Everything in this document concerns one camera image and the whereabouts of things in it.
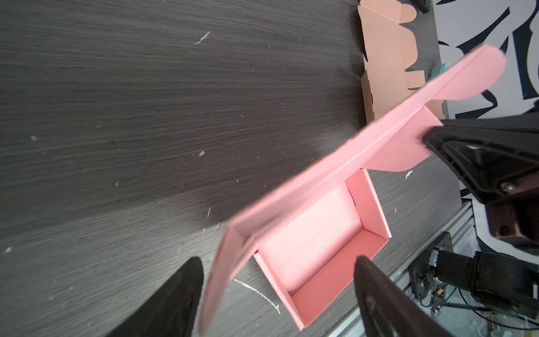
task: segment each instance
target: white debris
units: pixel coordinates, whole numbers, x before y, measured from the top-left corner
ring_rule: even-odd
[[[236,279],[234,279],[234,281],[236,281],[237,283],[243,285],[244,287],[246,287],[247,289],[251,289],[252,291],[256,292],[257,294],[259,294],[260,296],[262,296],[266,301],[268,301],[274,308],[275,310],[277,310],[277,312],[279,313],[279,315],[281,314],[281,311],[279,310],[279,306],[278,305],[275,305],[273,302],[271,302],[271,300],[268,298],[268,297],[265,297],[264,294],[262,294],[261,292],[259,292],[258,290],[256,290],[255,288],[251,287],[250,285],[248,285],[247,283],[243,283],[242,281],[238,281]]]
[[[170,269],[172,269],[172,266],[174,266],[174,264],[176,263],[176,261],[178,261],[178,255],[179,255],[179,245],[178,245],[178,252],[176,253],[176,259],[174,260],[174,262],[172,262],[172,264],[170,265]]]
[[[208,37],[208,35],[210,34],[210,32],[207,32],[206,35],[204,35],[198,42],[195,42],[195,45],[199,44],[200,42],[202,42],[203,39],[205,39],[206,37]]]

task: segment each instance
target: black object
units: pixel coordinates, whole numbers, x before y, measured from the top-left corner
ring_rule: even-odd
[[[356,21],[356,29],[355,32],[355,41],[357,44],[357,48],[360,50],[361,54],[363,54],[363,57],[365,58],[365,61],[369,61],[367,57],[367,50],[365,48],[365,37],[363,35],[363,25],[361,24],[361,17],[357,14],[357,9],[354,8],[353,16],[354,20]]]
[[[450,302],[437,302],[432,304],[432,308],[436,307],[448,307],[448,308],[457,308],[457,309],[466,309],[466,310],[476,310],[476,311],[492,311],[492,309],[487,307],[476,307],[468,304],[460,303],[450,303]]]
[[[485,205],[492,236],[539,255],[539,113],[443,123],[423,142]]]
[[[460,297],[462,298],[462,300],[464,301],[464,303],[466,303],[467,305],[469,305],[469,304],[468,304],[468,301],[466,300],[466,298],[464,297],[464,295],[462,295],[462,291],[461,291],[460,289],[459,289],[459,293],[460,293]],[[496,325],[502,326],[502,327],[504,327],[504,328],[515,329],[515,330],[521,330],[521,331],[535,331],[535,330],[539,330],[539,326],[538,326],[536,323],[534,323],[534,322],[533,322],[532,324],[534,324],[535,326],[537,326],[537,328],[519,328],[519,327],[508,326],[508,325],[505,325],[505,324],[502,324],[502,323],[495,322],[495,321],[493,321],[492,319],[486,318],[485,316],[481,315],[480,313],[478,313],[478,312],[475,311],[475,310],[473,310],[473,312],[474,312],[477,316],[483,318],[484,320],[489,321],[490,323],[494,323],[494,324],[496,324]]]
[[[431,10],[431,0],[410,0],[410,2],[423,14]]]
[[[533,113],[533,112],[539,112],[539,100],[536,100],[534,102],[534,107],[531,108],[530,110],[524,112],[524,113]]]
[[[453,251],[449,232],[441,233],[408,267],[412,293],[420,301],[429,294],[430,288],[434,286],[434,267],[431,266],[431,256],[432,252],[438,249]]]
[[[451,336],[365,256],[357,258],[354,286],[367,336]]]
[[[476,252],[471,258],[439,251],[435,270],[440,281],[469,291],[497,313],[530,318],[539,313],[536,264],[500,253]]]
[[[192,257],[108,337],[190,337],[203,282],[202,261]]]

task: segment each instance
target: green object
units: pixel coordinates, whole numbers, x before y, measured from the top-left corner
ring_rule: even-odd
[[[429,81],[438,76],[439,74],[443,73],[447,70],[447,64],[440,64],[439,66],[434,67],[431,70],[431,75],[429,77]]]

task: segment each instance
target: box side wall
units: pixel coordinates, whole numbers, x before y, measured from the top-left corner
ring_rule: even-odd
[[[363,77],[361,78],[361,90],[363,92],[363,103],[365,104],[365,118],[367,123],[374,121],[374,107],[372,105],[372,93],[369,83],[368,70],[365,70]]]
[[[388,242],[366,229],[361,230],[343,247],[318,273],[308,280],[293,296],[292,300],[309,326],[354,278],[357,256],[373,258]]]
[[[285,286],[282,284],[282,282],[279,280],[277,275],[268,267],[268,264],[266,263],[266,260],[264,256],[257,252],[254,255],[255,260],[257,261],[258,265],[262,269],[262,272],[268,279],[269,283],[272,285],[273,289],[281,299],[282,303],[285,305],[285,307],[288,309],[288,312],[294,319],[294,322],[298,326],[299,330],[303,330],[305,327],[305,324],[303,323],[303,320],[301,319],[301,315],[296,308],[296,305],[294,304],[294,301],[286,291]]]
[[[367,170],[358,170],[346,180],[346,186],[354,199],[363,228],[389,239],[391,232]]]

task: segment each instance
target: metal bracket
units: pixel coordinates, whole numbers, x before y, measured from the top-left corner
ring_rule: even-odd
[[[408,267],[412,293],[420,301],[429,294],[430,288],[434,285],[434,267],[430,261],[432,251],[435,249],[453,251],[449,232],[441,233]]]

